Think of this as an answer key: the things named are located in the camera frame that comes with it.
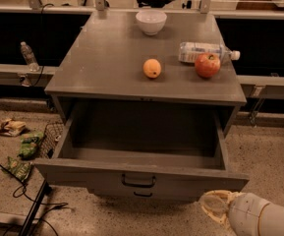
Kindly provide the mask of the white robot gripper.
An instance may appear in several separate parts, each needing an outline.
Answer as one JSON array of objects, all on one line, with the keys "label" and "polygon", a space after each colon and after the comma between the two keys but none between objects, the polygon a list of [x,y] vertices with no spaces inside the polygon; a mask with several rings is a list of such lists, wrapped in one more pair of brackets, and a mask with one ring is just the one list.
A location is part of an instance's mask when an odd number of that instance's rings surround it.
[{"label": "white robot gripper", "polygon": [[228,232],[234,231],[237,236],[259,236],[259,219],[269,201],[253,193],[213,190],[199,198],[199,205]]}]

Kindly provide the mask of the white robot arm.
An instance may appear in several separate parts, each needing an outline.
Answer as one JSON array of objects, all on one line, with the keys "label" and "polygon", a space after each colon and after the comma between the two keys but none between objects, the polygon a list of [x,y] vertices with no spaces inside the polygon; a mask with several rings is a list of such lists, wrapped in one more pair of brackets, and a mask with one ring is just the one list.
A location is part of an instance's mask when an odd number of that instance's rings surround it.
[{"label": "white robot arm", "polygon": [[237,236],[284,236],[284,206],[253,193],[213,190],[199,198],[203,212]]}]

